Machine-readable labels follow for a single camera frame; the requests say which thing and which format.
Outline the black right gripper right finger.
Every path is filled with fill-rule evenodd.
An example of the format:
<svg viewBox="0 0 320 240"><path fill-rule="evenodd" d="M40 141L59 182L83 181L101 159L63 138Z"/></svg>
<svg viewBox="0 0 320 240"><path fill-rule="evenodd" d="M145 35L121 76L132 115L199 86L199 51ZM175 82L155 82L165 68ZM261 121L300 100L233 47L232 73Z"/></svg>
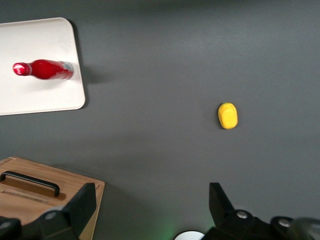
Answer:
<svg viewBox="0 0 320 240"><path fill-rule="evenodd" d="M221 185L209 184L209 210L214 227L205 240L318 240L320 220L275 216L269 223L246 210L235 209Z"/></svg>

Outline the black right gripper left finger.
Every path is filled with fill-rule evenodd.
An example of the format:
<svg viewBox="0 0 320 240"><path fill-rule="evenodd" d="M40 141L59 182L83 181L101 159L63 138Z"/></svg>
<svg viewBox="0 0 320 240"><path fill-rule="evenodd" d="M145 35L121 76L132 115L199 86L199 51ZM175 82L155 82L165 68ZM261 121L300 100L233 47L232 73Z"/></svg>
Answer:
<svg viewBox="0 0 320 240"><path fill-rule="evenodd" d="M20 219L0 217L2 240L78 240L96 211L94 183L85 183L61 210L50 210L22 225Z"/></svg>

